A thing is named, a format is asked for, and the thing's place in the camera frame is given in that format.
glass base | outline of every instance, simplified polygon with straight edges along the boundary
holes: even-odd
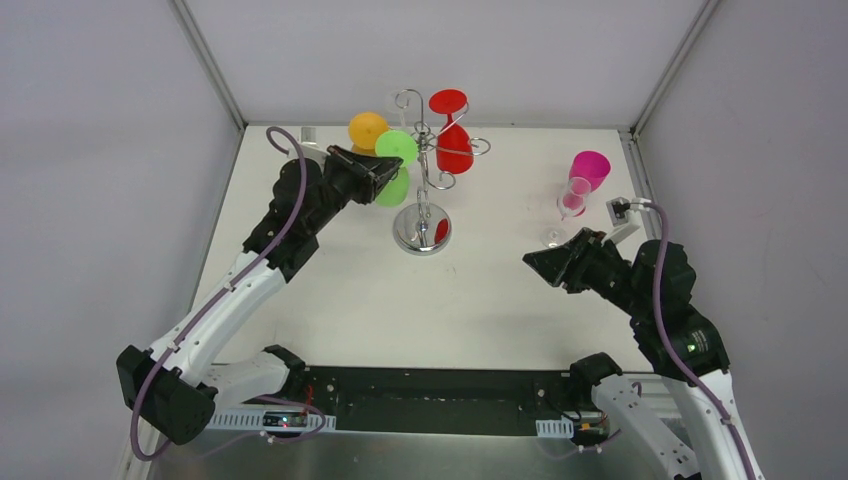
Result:
[[[556,248],[568,242],[568,234],[561,228],[546,228],[539,237],[545,248]]]

white table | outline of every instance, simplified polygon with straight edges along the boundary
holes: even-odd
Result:
[[[285,128],[300,133],[299,126]],[[566,369],[605,351],[625,370],[649,370],[624,313],[593,292],[568,295],[549,287],[521,261],[543,248],[539,236],[546,227],[563,226],[569,237],[583,226],[609,231],[605,201],[634,196],[618,132],[468,131],[487,138],[492,150],[457,177],[454,189],[431,193],[453,221],[442,252],[416,257],[397,247],[391,229],[402,207],[351,202],[318,235],[318,252],[247,321],[218,361],[243,360],[276,343],[312,365]],[[317,141],[351,143],[346,127],[318,127]],[[561,222],[555,198],[582,150],[606,155],[612,172],[584,215]],[[266,213],[285,161],[265,140],[265,127],[247,129],[198,298],[226,272]],[[417,165],[410,176],[406,204],[414,201]],[[645,240],[642,230],[619,249],[633,258]]]

stand base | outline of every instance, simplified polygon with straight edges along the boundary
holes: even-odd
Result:
[[[430,218],[422,223],[418,204],[404,207],[395,217],[393,236],[403,251],[413,255],[432,255],[441,251],[453,234],[450,217],[442,207],[431,203]]]

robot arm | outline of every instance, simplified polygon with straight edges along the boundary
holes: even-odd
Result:
[[[216,409],[296,388],[292,376],[305,364],[277,345],[236,364],[213,367],[212,362],[250,315],[312,257],[318,249],[317,233],[351,200],[372,202],[402,163],[399,158],[378,159],[336,146],[327,152],[317,161],[306,159],[305,195],[285,237],[275,242],[296,210],[301,184],[296,160],[281,169],[268,213],[212,293],[149,349],[142,352],[129,346],[118,357],[121,389],[130,408],[136,406],[142,385],[155,372],[140,414],[173,443],[182,445],[196,437]]]
[[[629,211],[629,202],[619,204],[619,208],[612,212],[617,217],[638,215]],[[643,243],[631,264],[621,258],[615,246],[627,235],[628,229],[632,230],[630,227],[617,226],[613,230],[614,234],[625,233],[608,238],[603,232],[584,228],[561,247],[525,255],[524,262],[551,286],[562,287],[568,293],[594,290],[632,317],[630,326],[639,350],[653,366],[654,373],[663,377],[677,403],[690,432],[697,464],[688,453],[680,453],[687,450],[683,449],[681,442],[676,441],[670,430],[661,422],[657,423],[659,420],[653,413],[637,403],[638,400],[629,393],[630,389],[624,388],[626,382],[615,378],[620,376],[620,369],[606,354],[593,355],[575,363],[572,365],[572,375],[583,379],[584,394],[590,394],[592,402],[621,425],[622,431],[650,459],[649,463],[658,474],[667,478],[688,478],[687,473],[691,472],[683,467],[694,465],[705,479],[746,478],[742,454],[736,446],[741,443],[746,449],[755,478],[764,478],[751,454],[747,435],[739,420],[731,387],[730,362],[721,336],[712,322],[689,303],[695,272],[688,264],[683,247],[673,243],[668,245],[662,269],[661,298],[665,332],[677,356],[698,378],[697,383],[707,386],[719,404],[727,410],[729,421],[720,416],[705,390],[690,385],[689,379],[666,350],[652,305],[652,283],[660,242],[650,240]],[[653,416],[656,421],[649,420],[648,416]],[[735,428],[728,428],[728,422]],[[669,452],[669,445],[672,444],[679,448],[672,448]],[[669,463],[670,453],[678,455],[674,463]]]

white wall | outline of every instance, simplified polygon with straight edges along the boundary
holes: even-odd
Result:
[[[0,18],[0,477],[108,478],[115,359],[186,311],[237,135],[164,0]]]
[[[250,121],[346,123],[391,90],[454,87],[470,123],[629,126],[702,2],[188,3]]]
[[[642,139],[770,480],[848,477],[846,23],[724,2]]]

